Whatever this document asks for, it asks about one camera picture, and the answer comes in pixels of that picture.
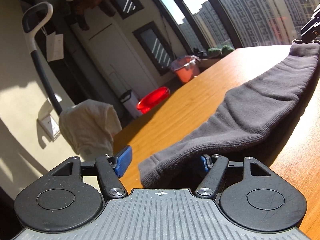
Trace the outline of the white wall socket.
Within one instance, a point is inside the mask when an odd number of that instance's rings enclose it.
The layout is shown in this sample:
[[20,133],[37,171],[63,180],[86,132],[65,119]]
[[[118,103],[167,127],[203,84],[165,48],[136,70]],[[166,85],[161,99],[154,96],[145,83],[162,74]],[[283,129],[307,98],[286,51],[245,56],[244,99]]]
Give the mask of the white wall socket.
[[55,141],[59,137],[59,125],[50,114],[37,121],[52,141]]

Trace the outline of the green moss plant right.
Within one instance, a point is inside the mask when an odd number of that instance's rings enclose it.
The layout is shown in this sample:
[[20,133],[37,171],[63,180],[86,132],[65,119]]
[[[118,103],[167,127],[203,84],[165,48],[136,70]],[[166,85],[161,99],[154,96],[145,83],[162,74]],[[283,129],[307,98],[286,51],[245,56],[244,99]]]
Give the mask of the green moss plant right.
[[232,53],[234,48],[229,45],[224,45],[221,49],[221,54],[223,57],[227,56],[228,54]]

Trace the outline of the red plastic basin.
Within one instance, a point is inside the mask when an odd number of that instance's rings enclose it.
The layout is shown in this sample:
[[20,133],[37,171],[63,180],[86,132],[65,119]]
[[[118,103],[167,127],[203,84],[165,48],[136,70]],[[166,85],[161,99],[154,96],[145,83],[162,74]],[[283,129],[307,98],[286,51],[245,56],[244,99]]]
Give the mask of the red plastic basin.
[[136,109],[142,114],[148,113],[153,107],[167,99],[169,95],[170,89],[168,87],[159,87],[142,98],[142,100],[137,103]]

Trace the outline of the white paper tag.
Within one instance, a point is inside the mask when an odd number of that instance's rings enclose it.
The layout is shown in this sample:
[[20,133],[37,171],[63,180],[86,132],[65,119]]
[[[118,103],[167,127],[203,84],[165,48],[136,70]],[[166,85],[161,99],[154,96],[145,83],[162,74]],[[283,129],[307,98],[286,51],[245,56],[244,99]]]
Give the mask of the white paper tag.
[[63,34],[53,32],[46,37],[46,58],[48,62],[64,58]]

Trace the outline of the orange plastic bucket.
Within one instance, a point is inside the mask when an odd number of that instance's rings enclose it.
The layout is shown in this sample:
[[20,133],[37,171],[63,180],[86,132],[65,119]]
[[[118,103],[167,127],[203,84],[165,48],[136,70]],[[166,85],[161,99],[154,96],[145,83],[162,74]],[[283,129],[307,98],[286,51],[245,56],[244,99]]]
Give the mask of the orange plastic bucket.
[[170,70],[176,74],[181,83],[186,84],[200,74],[200,62],[201,60],[194,55],[184,56],[172,61]]

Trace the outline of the green moss plant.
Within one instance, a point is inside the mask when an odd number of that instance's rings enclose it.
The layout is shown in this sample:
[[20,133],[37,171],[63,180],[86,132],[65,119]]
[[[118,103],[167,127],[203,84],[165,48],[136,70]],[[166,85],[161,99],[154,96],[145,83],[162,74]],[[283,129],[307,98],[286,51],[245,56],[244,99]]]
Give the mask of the green moss plant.
[[221,49],[221,54],[223,57],[227,56],[228,54],[232,53],[234,48],[229,45],[224,45]]
[[220,58],[222,56],[222,51],[220,48],[209,48],[207,50],[207,56],[209,59]]

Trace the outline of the cream cloth on mop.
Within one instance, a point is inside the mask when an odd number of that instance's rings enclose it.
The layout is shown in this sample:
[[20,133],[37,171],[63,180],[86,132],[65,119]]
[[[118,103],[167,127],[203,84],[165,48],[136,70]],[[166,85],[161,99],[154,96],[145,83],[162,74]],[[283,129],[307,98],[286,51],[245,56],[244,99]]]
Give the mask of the cream cloth on mop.
[[113,155],[113,138],[122,131],[114,106],[85,100],[64,109],[59,116],[59,128],[76,154]]

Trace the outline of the green moss plant left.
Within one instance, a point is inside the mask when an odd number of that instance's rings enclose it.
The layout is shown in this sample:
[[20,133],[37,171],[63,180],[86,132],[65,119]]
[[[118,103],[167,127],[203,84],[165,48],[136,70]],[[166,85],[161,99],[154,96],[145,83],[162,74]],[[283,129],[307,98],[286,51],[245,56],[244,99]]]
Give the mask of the green moss plant left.
[[222,51],[220,48],[209,48],[207,50],[207,56],[209,59],[220,58],[222,56]]

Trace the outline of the white trash bin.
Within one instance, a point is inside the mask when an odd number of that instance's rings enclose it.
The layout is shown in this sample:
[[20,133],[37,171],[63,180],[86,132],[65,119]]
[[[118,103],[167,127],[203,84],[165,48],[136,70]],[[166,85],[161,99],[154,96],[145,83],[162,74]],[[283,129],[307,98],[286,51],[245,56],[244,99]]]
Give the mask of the white trash bin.
[[139,101],[131,89],[123,93],[119,100],[134,119],[143,115],[142,112],[137,109]]

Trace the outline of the dark grey knit pants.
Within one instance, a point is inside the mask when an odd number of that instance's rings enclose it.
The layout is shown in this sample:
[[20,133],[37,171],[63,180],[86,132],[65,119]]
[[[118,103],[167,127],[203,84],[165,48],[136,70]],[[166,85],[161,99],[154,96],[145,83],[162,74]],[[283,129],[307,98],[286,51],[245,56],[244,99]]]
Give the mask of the dark grey knit pants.
[[141,162],[142,186],[166,188],[203,153],[232,153],[264,141],[298,105],[318,67],[319,42],[293,41],[283,61],[230,89],[200,127]]

